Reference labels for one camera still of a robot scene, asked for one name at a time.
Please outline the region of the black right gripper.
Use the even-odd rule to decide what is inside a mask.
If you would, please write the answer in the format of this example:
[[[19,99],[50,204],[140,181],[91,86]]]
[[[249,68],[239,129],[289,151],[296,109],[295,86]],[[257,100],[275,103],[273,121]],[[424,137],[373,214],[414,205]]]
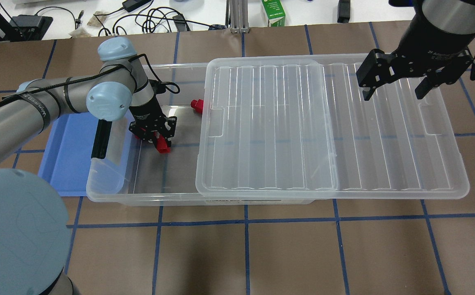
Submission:
[[[443,31],[423,16],[415,16],[398,47],[390,54],[372,49],[357,69],[357,82],[364,101],[370,101],[375,88],[401,78],[420,78],[415,89],[422,100],[440,84],[455,82],[468,69],[471,54],[468,45],[475,34]]]

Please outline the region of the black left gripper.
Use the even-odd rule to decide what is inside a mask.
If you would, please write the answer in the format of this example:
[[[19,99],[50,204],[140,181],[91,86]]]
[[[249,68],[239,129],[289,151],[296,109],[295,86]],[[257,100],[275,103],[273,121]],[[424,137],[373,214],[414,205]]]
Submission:
[[[174,137],[177,128],[176,116],[166,116],[158,104],[131,106],[129,110],[134,118],[129,125],[129,131],[136,138],[156,145],[157,136],[161,135],[167,147],[172,146],[170,139]]]

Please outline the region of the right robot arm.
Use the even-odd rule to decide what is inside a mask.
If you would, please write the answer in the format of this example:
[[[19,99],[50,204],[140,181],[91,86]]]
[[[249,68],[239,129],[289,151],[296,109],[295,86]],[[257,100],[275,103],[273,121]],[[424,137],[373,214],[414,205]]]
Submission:
[[[415,89],[423,99],[442,84],[454,84],[471,69],[475,80],[475,0],[389,1],[409,5],[415,15],[391,53],[372,49],[357,69],[365,101],[376,89],[402,78],[421,78]]]

